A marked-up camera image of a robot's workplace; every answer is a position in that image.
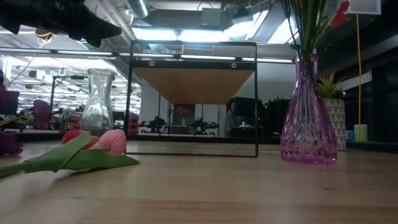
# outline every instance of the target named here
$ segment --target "purple glass vase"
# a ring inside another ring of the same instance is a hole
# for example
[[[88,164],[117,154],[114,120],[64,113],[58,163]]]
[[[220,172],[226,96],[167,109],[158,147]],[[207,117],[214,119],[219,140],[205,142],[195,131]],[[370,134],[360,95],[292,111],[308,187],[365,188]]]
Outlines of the purple glass vase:
[[[315,54],[299,55],[296,83],[280,142],[283,160],[309,164],[337,161],[337,140],[315,82]]]

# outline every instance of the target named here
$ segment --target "wooden tabletop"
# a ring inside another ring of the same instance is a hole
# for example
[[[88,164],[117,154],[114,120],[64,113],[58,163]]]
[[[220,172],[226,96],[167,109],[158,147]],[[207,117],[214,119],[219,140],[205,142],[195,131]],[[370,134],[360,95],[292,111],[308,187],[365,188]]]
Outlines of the wooden tabletop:
[[[21,157],[58,143],[25,144]],[[242,145],[129,142],[183,150],[245,150]],[[0,179],[0,223],[303,223],[397,224],[398,155],[347,150],[336,165],[284,162],[278,146],[258,159],[133,156],[138,166]]]

